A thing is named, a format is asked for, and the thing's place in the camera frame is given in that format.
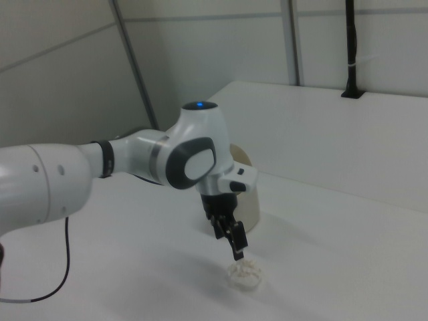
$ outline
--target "black wire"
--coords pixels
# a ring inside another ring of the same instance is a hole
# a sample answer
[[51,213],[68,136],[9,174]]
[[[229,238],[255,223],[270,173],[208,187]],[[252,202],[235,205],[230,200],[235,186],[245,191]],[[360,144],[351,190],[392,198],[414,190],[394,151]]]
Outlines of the black wire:
[[31,299],[31,300],[9,300],[9,299],[0,299],[0,301],[6,301],[6,303],[32,303],[32,302],[38,302],[42,301],[44,299],[50,298],[53,296],[56,292],[58,292],[62,286],[65,284],[68,272],[70,270],[70,242],[68,241],[68,217],[66,217],[66,251],[67,251],[67,268],[66,268],[66,274],[64,275],[64,278],[62,279],[61,284],[51,293],[46,294],[45,296],[41,296],[40,298]]
[[134,175],[137,179],[140,179],[140,180],[142,180],[142,181],[144,181],[144,182],[148,182],[148,183],[150,183],[150,184],[154,184],[154,185],[160,185],[160,186],[163,186],[162,184],[159,184],[159,183],[156,183],[156,182],[154,182],[154,181],[151,181],[151,180],[149,180],[149,179],[145,179],[144,177],[141,177],[141,176],[138,176],[138,175]]

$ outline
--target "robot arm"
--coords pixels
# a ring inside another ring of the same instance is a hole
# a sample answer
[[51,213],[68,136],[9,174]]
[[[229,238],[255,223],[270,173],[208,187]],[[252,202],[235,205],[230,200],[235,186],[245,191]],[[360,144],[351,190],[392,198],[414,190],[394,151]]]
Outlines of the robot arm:
[[257,171],[234,162],[229,145],[219,107],[193,102],[167,132],[141,130],[81,146],[1,148],[0,236],[75,213],[88,200],[92,179],[126,172],[175,189],[196,185],[216,237],[225,236],[239,259],[247,240],[233,218],[235,192],[251,191]]

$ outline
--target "white table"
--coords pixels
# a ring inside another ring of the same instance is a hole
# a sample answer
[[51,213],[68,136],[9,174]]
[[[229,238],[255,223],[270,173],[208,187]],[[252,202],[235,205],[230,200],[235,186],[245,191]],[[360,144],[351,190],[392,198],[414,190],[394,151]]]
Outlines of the white table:
[[[216,240],[193,189],[127,174],[94,184],[70,217],[72,264],[48,300],[0,304],[0,320],[424,320],[428,216],[261,174],[261,221],[246,258],[255,292],[230,288],[229,244]],[[54,289],[65,268],[64,222],[14,231],[2,297]]]

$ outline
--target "white platform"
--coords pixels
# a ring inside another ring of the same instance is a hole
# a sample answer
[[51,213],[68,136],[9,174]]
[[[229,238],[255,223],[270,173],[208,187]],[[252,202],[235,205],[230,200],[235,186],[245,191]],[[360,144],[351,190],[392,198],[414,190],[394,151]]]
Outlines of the white platform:
[[428,213],[428,98],[232,82],[210,98],[261,171]]

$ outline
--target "black ring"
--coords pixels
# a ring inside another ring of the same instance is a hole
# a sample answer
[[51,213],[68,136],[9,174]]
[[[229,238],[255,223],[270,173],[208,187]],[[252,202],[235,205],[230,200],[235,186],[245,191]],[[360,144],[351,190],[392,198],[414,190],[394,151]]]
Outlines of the black ring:
[[101,179],[112,176],[114,170],[114,151],[108,140],[92,141],[101,146],[102,150],[102,175]]

